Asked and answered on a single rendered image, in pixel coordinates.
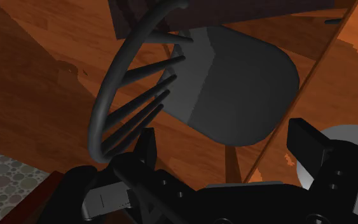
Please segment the orange wooden table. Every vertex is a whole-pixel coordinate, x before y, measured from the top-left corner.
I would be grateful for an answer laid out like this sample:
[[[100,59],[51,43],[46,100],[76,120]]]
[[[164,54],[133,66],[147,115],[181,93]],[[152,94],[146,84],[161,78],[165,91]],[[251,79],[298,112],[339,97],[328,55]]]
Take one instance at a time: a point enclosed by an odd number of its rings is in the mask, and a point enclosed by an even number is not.
[[[278,46],[296,65],[300,89],[289,118],[304,118],[320,130],[358,125],[358,0],[231,28]]]

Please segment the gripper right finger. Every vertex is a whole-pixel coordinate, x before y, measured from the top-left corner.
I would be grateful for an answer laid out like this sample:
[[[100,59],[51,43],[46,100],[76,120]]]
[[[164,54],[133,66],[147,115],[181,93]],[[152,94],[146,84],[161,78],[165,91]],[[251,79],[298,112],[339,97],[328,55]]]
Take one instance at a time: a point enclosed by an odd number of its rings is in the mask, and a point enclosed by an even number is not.
[[[287,149],[313,177],[304,224],[358,224],[358,144],[330,139],[302,118],[291,118]]]

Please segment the dark grey spindle-back chair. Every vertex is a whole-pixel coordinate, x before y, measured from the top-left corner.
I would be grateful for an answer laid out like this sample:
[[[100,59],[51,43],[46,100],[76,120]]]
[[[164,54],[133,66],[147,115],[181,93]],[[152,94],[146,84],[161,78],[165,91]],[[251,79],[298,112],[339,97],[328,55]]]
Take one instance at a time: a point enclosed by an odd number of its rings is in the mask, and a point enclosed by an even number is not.
[[[88,126],[88,152],[108,163],[164,111],[211,140],[249,146],[265,139],[299,90],[277,46],[222,25],[156,30],[188,0],[161,0],[131,28],[101,83]]]

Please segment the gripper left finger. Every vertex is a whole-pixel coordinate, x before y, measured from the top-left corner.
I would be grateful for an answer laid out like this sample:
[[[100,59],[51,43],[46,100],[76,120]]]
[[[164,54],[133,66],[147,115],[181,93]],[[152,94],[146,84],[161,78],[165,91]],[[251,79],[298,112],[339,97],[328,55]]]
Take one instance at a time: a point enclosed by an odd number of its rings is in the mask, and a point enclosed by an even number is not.
[[[67,171],[39,217],[39,224],[184,224],[179,199],[194,191],[168,172],[155,169],[156,139],[145,128],[129,153],[102,171],[82,165]]]

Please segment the grey round plate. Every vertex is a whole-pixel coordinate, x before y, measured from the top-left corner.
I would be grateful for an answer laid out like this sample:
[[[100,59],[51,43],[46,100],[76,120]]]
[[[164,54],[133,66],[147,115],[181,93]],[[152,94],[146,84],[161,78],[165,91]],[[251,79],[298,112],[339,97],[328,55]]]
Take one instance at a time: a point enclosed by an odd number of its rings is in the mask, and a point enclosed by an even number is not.
[[[330,139],[345,140],[358,144],[358,125],[337,125],[326,128],[321,132]],[[312,184],[313,177],[299,161],[296,164],[296,172],[301,186],[308,190]]]

